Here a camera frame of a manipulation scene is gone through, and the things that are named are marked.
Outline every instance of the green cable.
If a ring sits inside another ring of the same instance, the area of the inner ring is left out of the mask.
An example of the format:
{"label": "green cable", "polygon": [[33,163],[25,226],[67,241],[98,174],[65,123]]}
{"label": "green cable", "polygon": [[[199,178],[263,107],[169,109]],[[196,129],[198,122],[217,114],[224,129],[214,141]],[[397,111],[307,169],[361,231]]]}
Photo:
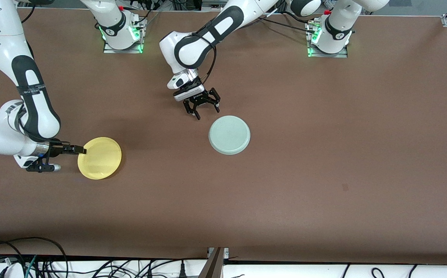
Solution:
{"label": "green cable", "polygon": [[36,260],[36,256],[37,255],[34,255],[33,259],[31,260],[31,263],[29,264],[29,267],[27,268],[26,275],[24,275],[24,278],[27,278],[29,276],[29,271],[31,270],[31,266],[34,263],[34,260]]}

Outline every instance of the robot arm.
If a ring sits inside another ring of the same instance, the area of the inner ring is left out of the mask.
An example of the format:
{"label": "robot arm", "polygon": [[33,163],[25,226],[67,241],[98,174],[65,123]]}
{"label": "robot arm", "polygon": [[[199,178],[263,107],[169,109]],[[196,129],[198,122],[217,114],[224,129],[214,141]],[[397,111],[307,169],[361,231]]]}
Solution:
{"label": "robot arm", "polygon": [[115,0],[80,0],[93,13],[105,41],[113,49],[126,49],[140,39],[139,15],[119,10]]}
{"label": "robot arm", "polygon": [[50,104],[12,0],[0,0],[0,70],[20,94],[20,100],[11,100],[0,108],[0,154],[13,155],[28,171],[57,171],[59,165],[48,164],[48,157],[78,152],[75,146],[60,141],[50,143],[59,132],[60,118]]}
{"label": "robot arm", "polygon": [[14,129],[35,141],[55,137],[60,118],[50,104],[11,0],[0,0],[0,70],[13,81],[22,99]]}
{"label": "robot arm", "polygon": [[[206,55],[214,49],[225,37],[242,26],[251,23],[268,11],[278,0],[229,0],[220,14],[206,23],[195,33],[171,32],[160,41],[161,52],[172,68],[174,76],[167,87],[177,90],[173,96],[178,102],[183,100],[187,113],[198,119],[195,108],[204,103],[211,103],[218,112],[220,98],[214,88],[206,91],[202,84],[197,68],[202,64]],[[293,0],[302,12],[311,10],[313,13],[320,0]]]}
{"label": "robot arm", "polygon": [[338,53],[349,42],[352,27],[364,7],[368,11],[377,11],[389,0],[338,0],[329,15],[319,18],[321,30],[312,41],[322,52]]}

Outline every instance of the table surface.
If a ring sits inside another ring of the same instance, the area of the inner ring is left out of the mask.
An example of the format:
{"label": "table surface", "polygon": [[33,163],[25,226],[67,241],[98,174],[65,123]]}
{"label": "table surface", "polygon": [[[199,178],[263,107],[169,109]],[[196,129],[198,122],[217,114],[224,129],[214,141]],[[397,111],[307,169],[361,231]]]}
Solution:
{"label": "table surface", "polygon": [[[238,30],[218,45],[206,83],[221,112],[202,107],[197,121],[165,86],[172,72],[158,42],[215,15],[163,12],[144,53],[103,54],[89,11],[36,9],[24,29],[59,138],[111,137],[123,162],[93,181],[73,156],[56,158],[62,170],[50,174],[0,156],[0,239],[46,236],[70,255],[202,257],[227,246],[242,260],[447,263],[440,19],[361,17],[347,59],[308,58],[303,33],[271,23]],[[0,106],[13,98],[0,72]],[[238,155],[209,144],[224,115],[250,127]]]}

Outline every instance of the yellow plate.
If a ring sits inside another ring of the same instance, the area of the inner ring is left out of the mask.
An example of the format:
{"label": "yellow plate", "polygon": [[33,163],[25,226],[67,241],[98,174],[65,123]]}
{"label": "yellow plate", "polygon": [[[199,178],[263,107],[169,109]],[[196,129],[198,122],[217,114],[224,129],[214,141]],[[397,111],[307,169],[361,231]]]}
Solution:
{"label": "yellow plate", "polygon": [[77,157],[79,171],[92,180],[100,180],[113,174],[122,160],[122,151],[113,139],[98,137],[84,145],[86,154]]}

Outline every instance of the green led light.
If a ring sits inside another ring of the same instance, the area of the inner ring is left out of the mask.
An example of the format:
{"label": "green led light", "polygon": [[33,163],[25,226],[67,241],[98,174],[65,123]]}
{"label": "green led light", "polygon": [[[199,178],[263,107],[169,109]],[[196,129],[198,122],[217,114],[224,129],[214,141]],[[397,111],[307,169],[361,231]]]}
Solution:
{"label": "green led light", "polygon": [[103,40],[106,42],[107,40],[105,39],[105,34],[103,34],[103,30],[101,30],[101,28],[100,28],[100,32],[101,32],[101,37],[102,37]]}
{"label": "green led light", "polygon": [[139,37],[139,33],[134,33],[137,30],[135,28],[129,28],[129,32],[131,33],[132,39],[134,39],[135,41],[138,39],[137,37]]}
{"label": "green led light", "polygon": [[314,43],[314,44],[317,44],[318,43],[318,40],[319,40],[319,36],[321,35],[321,28],[320,27],[318,27],[318,29],[316,30],[316,32],[313,34],[313,37],[312,37],[312,42]]}

